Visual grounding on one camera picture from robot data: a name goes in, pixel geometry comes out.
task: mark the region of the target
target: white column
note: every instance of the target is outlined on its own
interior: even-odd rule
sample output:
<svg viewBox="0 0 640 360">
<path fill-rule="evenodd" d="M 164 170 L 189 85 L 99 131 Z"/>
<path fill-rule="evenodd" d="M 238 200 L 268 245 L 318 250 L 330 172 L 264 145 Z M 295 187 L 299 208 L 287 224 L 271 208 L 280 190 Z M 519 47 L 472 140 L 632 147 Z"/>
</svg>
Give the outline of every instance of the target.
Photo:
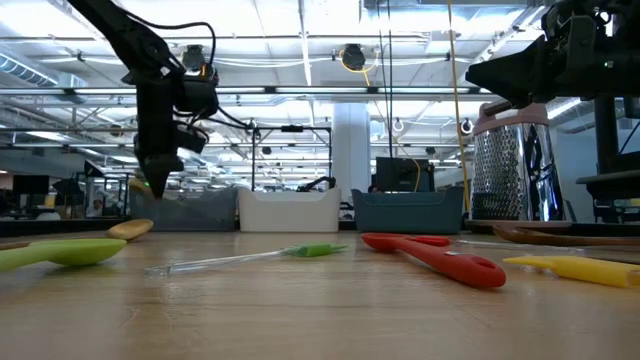
<svg viewBox="0 0 640 360">
<path fill-rule="evenodd" d="M 351 189 L 366 192 L 371 182 L 369 112 L 366 103 L 333 105 L 333 176 L 342 201 L 351 201 Z"/>
</svg>

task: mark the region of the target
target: desk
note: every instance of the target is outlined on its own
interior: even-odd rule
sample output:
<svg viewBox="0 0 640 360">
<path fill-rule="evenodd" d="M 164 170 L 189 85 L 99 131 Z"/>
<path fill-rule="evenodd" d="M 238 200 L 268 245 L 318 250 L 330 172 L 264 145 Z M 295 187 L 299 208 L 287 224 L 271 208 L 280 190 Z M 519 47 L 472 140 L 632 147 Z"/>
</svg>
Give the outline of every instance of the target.
<svg viewBox="0 0 640 360">
<path fill-rule="evenodd" d="M 350 247 L 323 258 L 144 275 L 169 262 L 312 242 Z M 521 255 L 473 252 L 496 262 Z M 99 266 L 0 274 L 0 348 L 3 360 L 640 357 L 640 291 L 503 268 L 504 287 L 477 290 L 401 254 L 376 253 L 351 232 L 152 233 Z"/>
</svg>

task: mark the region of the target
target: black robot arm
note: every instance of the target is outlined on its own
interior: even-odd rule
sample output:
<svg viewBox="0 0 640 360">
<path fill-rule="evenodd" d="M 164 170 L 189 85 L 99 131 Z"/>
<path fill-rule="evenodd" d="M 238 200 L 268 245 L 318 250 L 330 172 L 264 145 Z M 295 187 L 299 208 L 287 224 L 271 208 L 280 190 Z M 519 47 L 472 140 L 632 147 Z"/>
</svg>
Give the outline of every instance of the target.
<svg viewBox="0 0 640 360">
<path fill-rule="evenodd" d="M 520 53 L 471 65 L 467 81 L 515 108 L 557 96 L 640 96 L 640 0 L 564 0 L 541 24 L 545 35 Z"/>
<path fill-rule="evenodd" d="M 203 64 L 198 75 L 186 75 L 167 43 L 141 18 L 111 0 L 68 0 L 109 41 L 129 69 L 123 82 L 137 90 L 138 134 L 134 152 L 155 197 L 164 193 L 169 173 L 182 171 L 178 147 L 202 152 L 207 136 L 192 124 L 176 122 L 177 110 L 193 119 L 218 110 L 213 64 Z"/>
<path fill-rule="evenodd" d="M 305 185 L 301 185 L 298 187 L 298 189 L 296 190 L 296 192 L 310 192 L 311 189 L 313 189 L 314 186 L 322 183 L 322 182 L 328 182 L 329 183 L 329 189 L 333 189 L 334 187 L 336 187 L 336 178 L 334 177 L 329 177 L 329 176 L 323 176 L 321 178 L 318 178 L 308 184 Z"/>
</svg>

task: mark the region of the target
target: white bin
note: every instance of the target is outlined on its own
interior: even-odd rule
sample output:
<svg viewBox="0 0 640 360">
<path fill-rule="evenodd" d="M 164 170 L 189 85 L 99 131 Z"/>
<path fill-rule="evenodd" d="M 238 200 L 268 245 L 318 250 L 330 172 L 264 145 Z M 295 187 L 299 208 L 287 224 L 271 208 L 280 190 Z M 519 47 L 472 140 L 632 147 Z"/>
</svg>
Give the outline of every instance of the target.
<svg viewBox="0 0 640 360">
<path fill-rule="evenodd" d="M 239 189 L 240 230 L 337 232 L 340 189 L 325 193 L 259 193 Z"/>
</svg>

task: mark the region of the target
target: yellow cable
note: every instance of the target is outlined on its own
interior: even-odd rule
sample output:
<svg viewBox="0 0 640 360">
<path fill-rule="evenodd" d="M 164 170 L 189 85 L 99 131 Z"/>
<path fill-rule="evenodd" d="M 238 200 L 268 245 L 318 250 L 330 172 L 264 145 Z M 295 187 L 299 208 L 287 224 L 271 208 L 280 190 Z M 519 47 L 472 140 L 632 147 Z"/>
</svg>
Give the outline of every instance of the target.
<svg viewBox="0 0 640 360">
<path fill-rule="evenodd" d="M 380 107 L 378 106 L 378 103 L 376 101 L 374 101 L 373 103 L 376 105 L 376 109 L 378 109 L 378 113 L 380 114 L 380 117 L 384 119 L 384 116 L 382 116 L 382 111 L 380 111 Z M 420 168 L 420 164 L 416 161 L 416 159 L 414 159 L 411 155 L 409 155 L 409 153 L 407 152 L 407 150 L 404 149 L 403 146 L 400 146 L 398 139 L 395 136 L 393 136 L 391 133 L 391 128 L 389 127 L 389 123 L 387 121 L 385 121 L 385 123 L 387 125 L 387 130 L 389 131 L 389 136 L 391 136 L 391 138 L 393 139 L 393 142 L 396 143 L 396 145 L 398 145 L 398 147 L 402 150 L 402 152 L 405 155 L 407 155 L 409 159 L 411 159 L 413 163 L 416 164 L 416 168 L 418 168 L 418 177 L 416 178 L 416 185 L 413 187 L 413 192 L 418 192 L 418 186 L 420 185 L 420 171 L 422 171 L 422 169 Z"/>
<path fill-rule="evenodd" d="M 465 161 L 462 130 L 460 129 L 460 107 L 458 106 L 458 74 L 456 72 L 456 52 L 453 45 L 453 20 L 451 15 L 451 2 L 447 0 L 449 10 L 449 45 L 451 47 L 451 68 L 453 69 L 453 97 L 456 103 L 456 124 L 458 125 L 458 145 L 460 146 L 460 160 L 462 161 L 462 178 L 464 180 L 464 208 L 469 211 L 469 183 L 467 181 L 467 162 Z"/>
<path fill-rule="evenodd" d="M 368 69 L 363 69 L 363 70 L 351 70 L 351 69 L 349 69 L 342 62 L 342 55 L 343 54 L 344 54 L 344 50 L 340 50 L 339 56 L 340 56 L 340 64 L 342 64 L 342 67 L 345 68 L 347 71 L 352 72 L 352 73 L 362 73 L 364 75 L 364 80 L 367 82 L 367 86 L 371 86 L 371 84 L 369 83 L 369 76 L 367 76 L 367 73 L 369 72 L 369 70 L 373 69 L 373 67 L 378 62 L 378 53 L 376 53 L 376 59 L 373 61 L 373 64 L 371 66 L 369 66 Z M 380 108 L 378 107 L 378 103 L 376 101 L 374 101 L 373 103 L 376 105 L 376 108 L 378 109 L 378 113 L 380 113 L 380 117 L 384 119 L 385 116 L 382 115 L 382 111 L 380 111 Z M 418 192 L 418 187 L 420 186 L 420 171 L 422 171 L 422 169 L 420 168 L 420 164 L 416 161 L 416 159 L 411 157 L 411 155 L 409 155 L 409 153 L 407 153 L 407 151 L 404 149 L 404 147 L 400 146 L 400 143 L 398 142 L 398 139 L 395 136 L 392 135 L 393 133 L 392 133 L 391 127 L 389 127 L 389 123 L 387 121 L 385 121 L 385 124 L 387 126 L 387 130 L 389 131 L 389 136 L 391 136 L 391 138 L 393 139 L 393 142 L 396 143 L 396 145 L 398 145 L 398 147 L 402 150 L 402 152 L 404 152 L 404 154 L 407 155 L 409 157 L 409 159 L 411 159 L 413 161 L 414 164 L 416 164 L 416 168 L 418 168 L 418 177 L 416 178 L 416 185 L 413 188 L 413 192 Z"/>
</svg>

